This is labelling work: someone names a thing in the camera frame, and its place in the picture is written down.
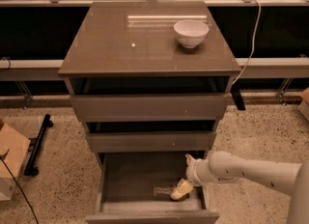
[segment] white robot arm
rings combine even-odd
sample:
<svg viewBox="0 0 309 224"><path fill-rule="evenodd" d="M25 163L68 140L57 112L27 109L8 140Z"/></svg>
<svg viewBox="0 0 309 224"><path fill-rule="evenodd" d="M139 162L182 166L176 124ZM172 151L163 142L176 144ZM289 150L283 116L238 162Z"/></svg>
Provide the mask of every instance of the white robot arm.
<svg viewBox="0 0 309 224"><path fill-rule="evenodd" d="M195 159L186 155L186 177L171 197L179 200L193 186L208 182L233 182L245 178L292 197L288 224L309 223L309 160L303 164L283 163L240 158L227 152L215 152L209 159Z"/></svg>

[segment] beige floor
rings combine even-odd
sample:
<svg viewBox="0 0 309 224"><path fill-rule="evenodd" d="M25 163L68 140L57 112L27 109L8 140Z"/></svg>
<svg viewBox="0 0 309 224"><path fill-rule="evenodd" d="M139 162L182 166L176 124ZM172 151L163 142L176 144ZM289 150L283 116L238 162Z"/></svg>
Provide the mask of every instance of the beige floor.
<svg viewBox="0 0 309 224"><path fill-rule="evenodd" d="M228 107L218 127L214 151L252 159L301 162L309 158L309 122L297 105L248 104L246 111ZM40 174L19 179L40 223L84 223L94 213L99 168L84 139L82 125L69 107L0 108L0 117L27 137L37 135L44 114L47 131L38 161ZM285 223L289 197L241 180L207 186L209 207L220 213L217 224ZM20 191L0 202L0 223L35 223Z"/></svg>

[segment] box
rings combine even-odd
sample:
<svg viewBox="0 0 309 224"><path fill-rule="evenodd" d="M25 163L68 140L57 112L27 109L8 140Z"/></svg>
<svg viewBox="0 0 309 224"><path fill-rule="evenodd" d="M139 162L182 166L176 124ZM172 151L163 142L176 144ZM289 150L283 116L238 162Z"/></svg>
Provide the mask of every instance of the box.
<svg viewBox="0 0 309 224"><path fill-rule="evenodd" d="M303 101L298 110L309 121L309 88L303 91L300 96L303 98Z"/></svg>
<svg viewBox="0 0 309 224"><path fill-rule="evenodd" d="M17 180L27 155L30 140L0 120L0 155ZM15 188L5 165L0 161L0 201L11 200Z"/></svg>

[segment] bowl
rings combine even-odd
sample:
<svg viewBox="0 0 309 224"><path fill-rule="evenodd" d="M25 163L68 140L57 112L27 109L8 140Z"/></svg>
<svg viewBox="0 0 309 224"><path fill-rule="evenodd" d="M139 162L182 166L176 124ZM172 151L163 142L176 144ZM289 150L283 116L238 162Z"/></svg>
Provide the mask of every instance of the bowl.
<svg viewBox="0 0 309 224"><path fill-rule="evenodd" d="M210 28L203 21L181 20L174 25L178 42L185 48L199 45Z"/></svg>

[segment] cable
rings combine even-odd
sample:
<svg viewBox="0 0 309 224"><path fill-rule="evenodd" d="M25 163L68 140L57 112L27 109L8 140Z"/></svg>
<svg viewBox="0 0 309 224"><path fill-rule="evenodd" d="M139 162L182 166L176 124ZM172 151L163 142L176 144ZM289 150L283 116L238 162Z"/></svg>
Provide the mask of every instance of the cable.
<svg viewBox="0 0 309 224"><path fill-rule="evenodd" d="M256 33L257 33L257 28L258 28L258 25L259 25L259 21L260 21L260 16L261 16L261 9L262 9L262 7L261 7L261 4L259 3L258 0L254 0L254 1L256 1L257 4L258 4L258 6L259 6L259 12L258 12L258 17L257 17L257 20L256 20L256 22L255 22L255 26L254 26L254 30L253 30L253 35L252 35L252 50L251 50L251 54L250 54L250 56L248 57L248 60L247 60L247 62L245 63L244 67L242 68L242 70L241 70L239 76L233 81L233 84L235 84L235 83L239 80L239 78L242 76L242 74L243 74L244 70L246 69L248 63L250 62L251 57L252 57L252 55L253 55L253 53L254 53L254 50L255 50L255 37L256 37Z"/></svg>
<svg viewBox="0 0 309 224"><path fill-rule="evenodd" d="M30 205L30 203L29 203L29 201L28 201L28 199L27 199L25 193L23 192L23 190L22 190L22 188L20 187L19 183L18 183L17 180L15 179L15 177L14 177L13 173L11 172L10 168L8 167L8 165L6 164L6 162L4 162L4 160L2 159L1 156L0 156L0 160L1 160L2 163L5 165L5 167L7 168L8 172L10 173L11 177L13 178L14 182L17 184L18 188L20 189L20 191L21 191L23 197L25 198L25 200L26 200L26 202L27 202L27 204L28 204L28 206L29 206L31 212L33 213L33 216L35 217L36 223L39 224L38 218L37 218L35 212L33 211L32 206Z"/></svg>
<svg viewBox="0 0 309 224"><path fill-rule="evenodd" d="M9 70L11 68L11 59L10 59L10 57L3 57L2 59L4 59L4 58L9 61L9 66L6 69L1 69L0 72L1 71L5 71L5 70Z"/></svg>

